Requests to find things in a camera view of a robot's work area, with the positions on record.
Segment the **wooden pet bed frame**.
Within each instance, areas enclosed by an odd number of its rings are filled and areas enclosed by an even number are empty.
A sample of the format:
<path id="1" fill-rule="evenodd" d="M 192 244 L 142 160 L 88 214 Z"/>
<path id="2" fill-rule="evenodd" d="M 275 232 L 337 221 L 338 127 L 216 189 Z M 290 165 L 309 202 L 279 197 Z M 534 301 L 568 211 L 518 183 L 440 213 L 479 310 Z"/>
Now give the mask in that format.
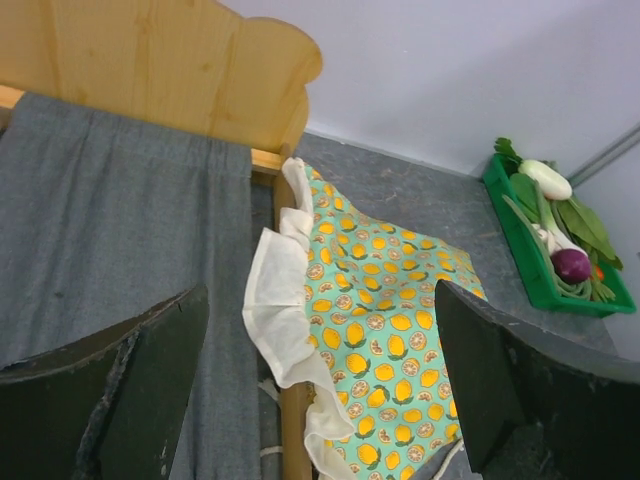
<path id="1" fill-rule="evenodd" d="M 301 30 L 215 1 L 1 5 L 1 82 L 19 101 L 41 95 L 239 145 L 251 173 L 253 150 L 297 143 L 321 69 Z"/>

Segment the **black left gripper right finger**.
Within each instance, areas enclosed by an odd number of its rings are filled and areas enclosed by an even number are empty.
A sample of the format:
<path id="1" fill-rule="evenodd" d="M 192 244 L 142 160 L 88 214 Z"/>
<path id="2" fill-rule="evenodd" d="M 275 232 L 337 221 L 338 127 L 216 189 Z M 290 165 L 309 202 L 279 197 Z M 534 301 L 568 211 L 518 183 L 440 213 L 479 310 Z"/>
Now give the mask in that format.
<path id="1" fill-rule="evenodd" d="M 473 472 L 636 479 L 639 365 L 523 322 L 440 280 L 436 320 Z"/>

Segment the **lemon print cushion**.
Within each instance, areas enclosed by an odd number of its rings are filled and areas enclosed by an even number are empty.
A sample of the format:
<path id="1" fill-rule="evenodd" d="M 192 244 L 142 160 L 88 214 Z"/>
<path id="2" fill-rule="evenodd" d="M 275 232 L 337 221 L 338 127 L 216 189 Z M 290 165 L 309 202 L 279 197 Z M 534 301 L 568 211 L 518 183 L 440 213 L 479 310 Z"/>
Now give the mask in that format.
<path id="1" fill-rule="evenodd" d="M 435 286 L 483 287 L 469 255 L 359 212 L 299 158 L 295 206 L 261 234 L 247 332 L 276 383 L 309 386 L 303 444 L 322 479 L 408 479 L 461 431 Z"/>

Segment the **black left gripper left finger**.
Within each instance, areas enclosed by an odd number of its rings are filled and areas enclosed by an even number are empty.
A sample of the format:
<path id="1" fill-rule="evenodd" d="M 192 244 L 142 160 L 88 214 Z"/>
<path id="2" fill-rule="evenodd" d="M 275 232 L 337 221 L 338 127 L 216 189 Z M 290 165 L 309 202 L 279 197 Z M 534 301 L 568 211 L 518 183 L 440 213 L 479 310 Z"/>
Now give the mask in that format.
<path id="1" fill-rule="evenodd" d="M 3 367 L 2 478 L 168 478 L 208 319 L 198 285 Z"/>

